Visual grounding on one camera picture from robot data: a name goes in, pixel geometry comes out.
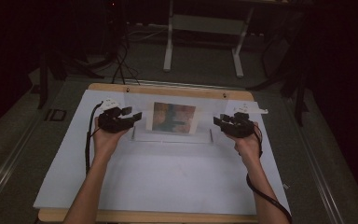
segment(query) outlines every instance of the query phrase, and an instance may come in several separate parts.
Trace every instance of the person's left hand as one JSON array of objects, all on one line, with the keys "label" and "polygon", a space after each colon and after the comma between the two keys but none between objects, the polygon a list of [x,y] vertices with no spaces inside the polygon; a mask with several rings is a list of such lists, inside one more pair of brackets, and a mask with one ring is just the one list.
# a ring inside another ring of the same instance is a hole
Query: person's left hand
[{"label": "person's left hand", "polygon": [[100,129],[98,126],[98,117],[95,118],[95,130],[98,130],[92,136],[94,140],[94,160],[109,161],[116,150],[120,137],[128,130],[119,133],[109,133]]}]

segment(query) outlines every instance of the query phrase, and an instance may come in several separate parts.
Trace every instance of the gray carpet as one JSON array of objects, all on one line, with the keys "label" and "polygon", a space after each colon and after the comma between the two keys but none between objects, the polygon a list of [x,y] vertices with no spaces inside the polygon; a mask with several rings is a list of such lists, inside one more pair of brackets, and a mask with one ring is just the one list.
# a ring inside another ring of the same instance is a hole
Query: gray carpet
[{"label": "gray carpet", "polygon": [[[192,47],[189,47],[185,41],[178,42],[173,49],[170,73],[162,71],[165,45],[158,37],[153,41],[131,42],[125,61],[129,69],[123,70],[126,81],[135,83],[131,76],[137,76],[142,85],[176,83],[244,90],[245,86],[266,80],[260,62],[263,42],[258,38],[250,38],[244,44],[241,60],[245,78],[242,79],[235,77],[229,47],[205,48],[205,45],[194,46],[191,43],[188,45]],[[89,79],[69,69],[72,74],[44,110],[45,113],[49,108],[66,110],[66,119],[62,122],[39,121],[32,131],[15,169],[0,192],[0,223],[34,223],[37,217],[37,211],[33,209],[34,199],[82,93],[92,82],[111,82],[116,68],[117,64],[112,64],[97,69],[98,74],[106,76],[104,80]],[[121,79],[117,78],[116,83],[121,83]],[[323,181],[337,203],[342,222],[336,223],[358,223],[358,188],[311,92],[306,94],[309,112],[303,113],[304,127],[300,128],[293,117],[292,99],[282,98],[279,94],[281,85],[278,83],[253,94],[260,107],[269,111],[263,119],[282,182],[288,186],[286,195],[294,223],[331,223],[321,196],[326,190],[317,186],[321,180],[314,176],[315,170],[323,174]],[[37,95],[27,93],[0,120],[0,164],[15,147],[16,139],[25,132],[29,122],[35,117],[43,119],[46,116],[36,107]],[[310,151],[316,158],[316,168],[315,163],[310,163]]]}]

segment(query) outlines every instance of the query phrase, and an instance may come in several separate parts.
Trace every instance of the dark background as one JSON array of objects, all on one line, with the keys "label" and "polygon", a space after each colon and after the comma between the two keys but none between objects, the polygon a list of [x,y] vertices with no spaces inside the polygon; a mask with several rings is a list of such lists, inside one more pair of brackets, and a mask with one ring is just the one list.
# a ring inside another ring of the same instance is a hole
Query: dark background
[{"label": "dark background", "polygon": [[[87,52],[103,54],[112,50],[109,43],[101,40],[107,34],[105,29],[112,29],[106,28],[106,18],[110,16],[110,21],[120,21],[115,15],[101,13],[106,10],[101,2],[87,11],[76,1],[0,1],[0,118],[32,88],[27,76],[39,66],[42,36],[55,39],[63,51],[80,59],[84,59]],[[313,91],[358,183],[358,1],[315,3],[317,6],[331,5],[305,20],[295,44],[306,55],[310,66],[307,87]],[[129,1],[128,21],[165,24],[167,7],[168,1],[163,0]],[[179,9],[192,10],[186,6],[179,6]],[[242,15],[238,9],[230,15],[223,10],[209,10],[206,7],[203,13],[233,18]],[[74,16],[74,12],[83,12],[83,17]],[[269,27],[261,15],[263,13],[256,15],[257,20],[253,23],[252,29],[256,33],[260,32],[255,25],[258,21]],[[91,30],[95,35],[87,38],[89,42],[80,38],[82,32]],[[119,28],[114,32],[121,35]]]}]

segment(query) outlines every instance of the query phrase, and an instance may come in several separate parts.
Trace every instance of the floor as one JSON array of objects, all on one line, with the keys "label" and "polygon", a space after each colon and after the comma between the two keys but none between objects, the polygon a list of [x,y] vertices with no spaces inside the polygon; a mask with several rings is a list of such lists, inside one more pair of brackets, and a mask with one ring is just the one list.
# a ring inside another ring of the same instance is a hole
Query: floor
[{"label": "floor", "polygon": [[[235,40],[228,38],[222,44],[177,33],[172,70],[165,73],[165,28],[132,29],[123,63],[127,83],[245,90],[267,79],[260,60],[263,36],[246,39],[241,51],[245,77],[239,79],[230,54]],[[125,55],[123,48],[120,55]],[[94,72],[105,78],[92,79],[68,67],[65,81],[49,80],[49,100],[44,108],[38,110],[38,95],[28,92],[0,119],[0,223],[37,222],[34,198],[83,91],[93,82],[111,83],[116,69],[116,63],[98,68]],[[30,74],[34,83],[38,83],[37,75],[37,70]],[[299,127],[293,116],[293,99],[281,97],[281,86],[276,83],[253,94],[260,107],[273,111],[264,120],[282,182],[289,187],[286,194],[294,223],[358,223],[357,185],[312,92],[306,91],[307,112],[303,113],[304,127]],[[46,119],[49,109],[66,110],[68,119]]]}]

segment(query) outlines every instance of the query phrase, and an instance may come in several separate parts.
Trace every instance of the table leg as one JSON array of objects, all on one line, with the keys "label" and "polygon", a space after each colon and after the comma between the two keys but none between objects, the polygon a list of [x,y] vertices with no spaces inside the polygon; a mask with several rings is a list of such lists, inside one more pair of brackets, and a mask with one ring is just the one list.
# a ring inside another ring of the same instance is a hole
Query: table leg
[{"label": "table leg", "polygon": [[173,20],[173,0],[170,0],[170,17],[168,18],[168,43],[167,49],[165,50],[164,59],[164,72],[171,71],[171,60],[172,60],[172,20]]},{"label": "table leg", "polygon": [[243,22],[243,26],[242,26],[242,30],[241,30],[241,34],[240,34],[240,40],[237,44],[237,47],[232,50],[232,57],[234,59],[235,73],[237,74],[237,77],[243,77],[240,52],[241,52],[242,43],[246,37],[246,32],[248,30],[249,22],[251,21],[254,10],[255,10],[254,7],[251,7],[251,9],[249,10],[248,15],[246,17],[246,21]]}]

